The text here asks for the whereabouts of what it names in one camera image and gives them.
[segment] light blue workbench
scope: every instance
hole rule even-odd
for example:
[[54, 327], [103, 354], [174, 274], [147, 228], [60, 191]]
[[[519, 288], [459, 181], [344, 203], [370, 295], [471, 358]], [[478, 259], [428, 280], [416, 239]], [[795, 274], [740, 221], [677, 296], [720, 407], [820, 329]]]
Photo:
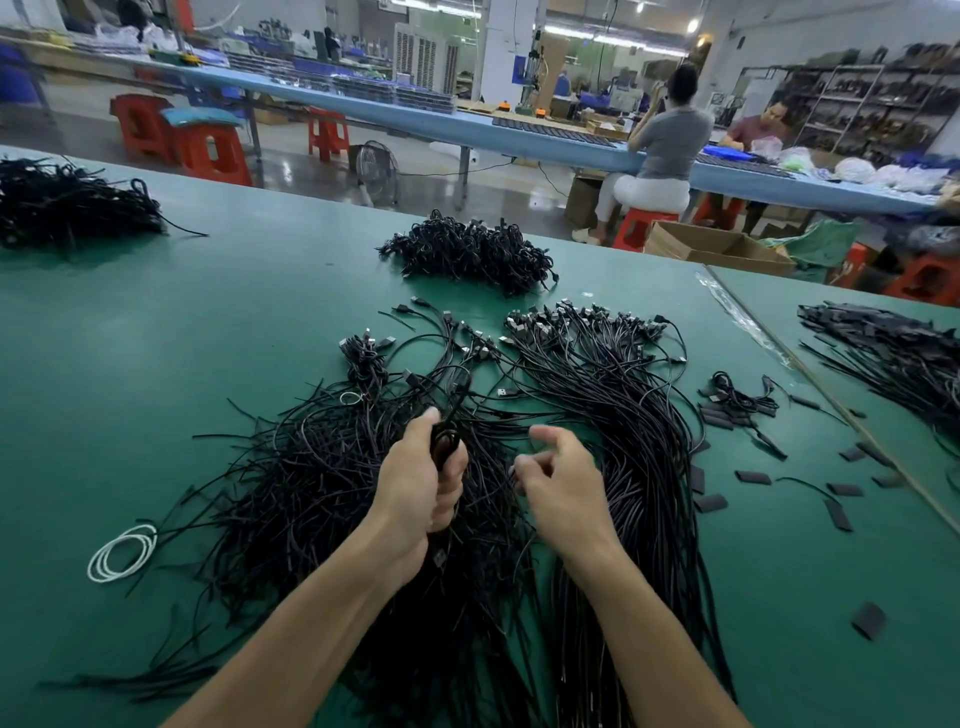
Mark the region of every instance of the light blue workbench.
[[[209, 65], [172, 66], [140, 57], [77, 54], [46, 43], [17, 38], [3, 38], [3, 42], [21, 45], [25, 49], [42, 47], [46, 50], [60, 50], [71, 56], [88, 56], [127, 67], [150, 68], [165, 74], [179, 73], [185, 85], [207, 88], [240, 87], [247, 92], [248, 100], [252, 98], [253, 93], [267, 93], [275, 99], [342, 113], [352, 119], [386, 129], [459, 145], [462, 177], [458, 199], [461, 201], [466, 195], [470, 148], [490, 150], [511, 157], [566, 164], [571, 167], [631, 174], [639, 169], [644, 159], [643, 154], [629, 152], [626, 144], [622, 142], [613, 147], [602, 147], [546, 134], [498, 127], [493, 124], [491, 117], [482, 114], [465, 111], [444, 114], [380, 104], [326, 91], [278, 84], [266, 76], [230, 68]], [[255, 120], [251, 119], [251, 125], [259, 160], [259, 137]], [[690, 175], [690, 185], [696, 190], [718, 192], [762, 203], [851, 214], [908, 214], [932, 208], [932, 203], [928, 201], [918, 198], [907, 199], [859, 184], [820, 182], [807, 177], [778, 178], [710, 164], [694, 165]]]

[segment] green plastic bag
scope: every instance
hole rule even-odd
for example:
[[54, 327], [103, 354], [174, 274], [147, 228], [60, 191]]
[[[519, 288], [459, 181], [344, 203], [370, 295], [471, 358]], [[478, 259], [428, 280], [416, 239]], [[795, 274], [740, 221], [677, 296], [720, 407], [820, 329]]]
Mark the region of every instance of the green plastic bag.
[[859, 226], [837, 220], [820, 220], [797, 237], [768, 237], [758, 241], [766, 248], [783, 247], [797, 264], [791, 278], [827, 282], [830, 268], [840, 265], [856, 242]]

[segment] red plastic stool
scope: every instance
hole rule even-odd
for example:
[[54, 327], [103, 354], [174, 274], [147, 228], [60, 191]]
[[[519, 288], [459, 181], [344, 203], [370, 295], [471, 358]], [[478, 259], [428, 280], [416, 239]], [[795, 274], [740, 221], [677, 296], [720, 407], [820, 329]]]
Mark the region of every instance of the red plastic stool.
[[[347, 131], [347, 118], [342, 113], [331, 113], [314, 107], [309, 111], [320, 118], [310, 119], [307, 125], [306, 153], [308, 155], [312, 155], [316, 147], [320, 152], [321, 161], [330, 161], [331, 154], [338, 155], [349, 149], [350, 135]], [[327, 121], [330, 117], [337, 121]], [[338, 127], [343, 129], [343, 135], [340, 134]]]
[[839, 275], [831, 285], [840, 288], [853, 288], [856, 285], [857, 279], [860, 278], [864, 266], [867, 265], [868, 250], [867, 246], [862, 243], [853, 243], [847, 252], [847, 257], [843, 261], [843, 267]]
[[883, 293], [898, 299], [960, 305], [960, 258], [918, 255]]
[[620, 223], [620, 230], [616, 233], [613, 247], [619, 251], [643, 253], [643, 246], [647, 243], [650, 226], [658, 220], [677, 222], [680, 220], [680, 215], [673, 212], [653, 212], [648, 209], [631, 207], [627, 210], [623, 222]]
[[177, 163], [170, 125], [160, 116], [171, 103], [160, 96], [125, 93], [110, 99], [110, 113], [120, 122], [123, 145], [130, 157], [150, 155]]
[[700, 225], [704, 220], [712, 220], [719, 230], [731, 231], [736, 225], [736, 218], [740, 216], [740, 212], [743, 211], [743, 206], [746, 204], [746, 200], [733, 197], [726, 209], [719, 209], [714, 212], [713, 205], [710, 204], [710, 196], [704, 195], [704, 200], [693, 215], [693, 224]]
[[[213, 139], [217, 158], [211, 159], [207, 140]], [[174, 129], [180, 166], [191, 177], [252, 187], [250, 169], [237, 130], [226, 124], [191, 124]]]

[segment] factory floor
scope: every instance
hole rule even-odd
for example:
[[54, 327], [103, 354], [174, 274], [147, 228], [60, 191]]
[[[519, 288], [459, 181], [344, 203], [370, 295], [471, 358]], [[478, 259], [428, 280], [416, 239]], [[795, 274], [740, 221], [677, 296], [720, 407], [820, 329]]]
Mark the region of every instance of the factory floor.
[[[46, 84], [44, 90], [53, 123], [38, 108], [5, 105], [0, 108], [0, 143], [143, 169], [177, 171], [149, 158], [129, 158], [121, 143], [120, 126], [109, 114], [113, 96], [145, 91], [120, 84], [76, 81]], [[186, 106], [185, 98], [174, 97], [171, 101], [175, 106]], [[321, 162], [316, 154], [306, 154], [305, 123], [258, 124], [257, 129], [263, 150], [265, 188], [363, 204], [356, 177], [348, 170], [346, 154], [329, 164]], [[241, 142], [249, 146], [248, 131], [240, 129], [239, 134]], [[349, 138], [351, 144], [376, 140], [394, 153], [400, 172], [400, 193], [398, 203], [389, 206], [391, 209], [426, 216], [437, 208], [461, 219], [487, 222], [498, 222], [503, 217], [529, 234], [558, 238], [570, 235], [572, 226], [564, 219], [565, 194], [573, 180], [569, 167], [520, 166], [510, 164], [509, 158], [499, 154], [476, 150], [468, 176], [467, 203], [461, 212], [456, 212], [459, 148], [358, 127], [349, 128]], [[248, 155], [248, 163], [256, 180], [252, 154]], [[484, 170], [495, 165], [500, 166]]]

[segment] slipper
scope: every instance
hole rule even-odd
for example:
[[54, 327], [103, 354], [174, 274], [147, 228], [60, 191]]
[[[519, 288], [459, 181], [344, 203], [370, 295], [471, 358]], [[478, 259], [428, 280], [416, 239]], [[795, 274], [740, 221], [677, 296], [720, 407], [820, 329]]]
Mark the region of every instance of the slipper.
[[570, 235], [578, 243], [587, 243], [587, 245], [600, 245], [600, 239], [590, 235], [590, 228], [573, 231]]

